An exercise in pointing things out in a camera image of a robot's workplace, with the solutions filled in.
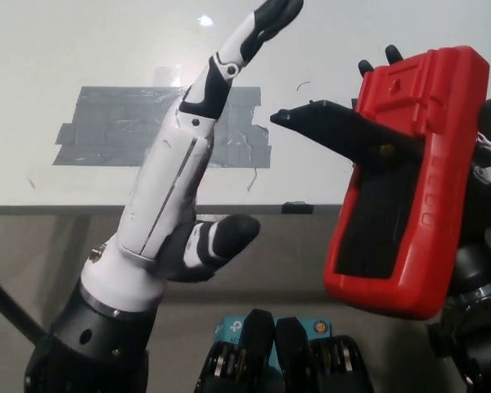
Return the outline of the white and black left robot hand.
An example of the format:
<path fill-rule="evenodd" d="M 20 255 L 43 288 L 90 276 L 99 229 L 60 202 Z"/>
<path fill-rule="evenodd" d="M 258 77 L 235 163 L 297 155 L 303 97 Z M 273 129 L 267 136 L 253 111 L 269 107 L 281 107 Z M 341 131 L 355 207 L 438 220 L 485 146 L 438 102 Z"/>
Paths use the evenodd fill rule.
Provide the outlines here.
<path fill-rule="evenodd" d="M 92 251 L 81 272 L 79 293 L 92 309 L 110 317 L 149 312 L 168 281 L 211 279 L 257 236 L 252 220 L 246 220 L 244 233 L 198 222 L 196 193 L 233 80 L 302 7 L 301 1 L 263 2 L 168 109 L 115 234 Z"/>

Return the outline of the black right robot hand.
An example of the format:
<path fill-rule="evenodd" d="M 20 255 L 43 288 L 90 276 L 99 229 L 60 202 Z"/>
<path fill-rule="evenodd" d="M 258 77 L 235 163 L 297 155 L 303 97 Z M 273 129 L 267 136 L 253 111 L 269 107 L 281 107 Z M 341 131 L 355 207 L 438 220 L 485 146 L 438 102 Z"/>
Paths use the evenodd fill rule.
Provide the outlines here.
<path fill-rule="evenodd" d="M 396 293 L 456 297 L 491 283 L 489 64 L 470 47 L 359 63 L 357 199 L 346 273 Z"/>

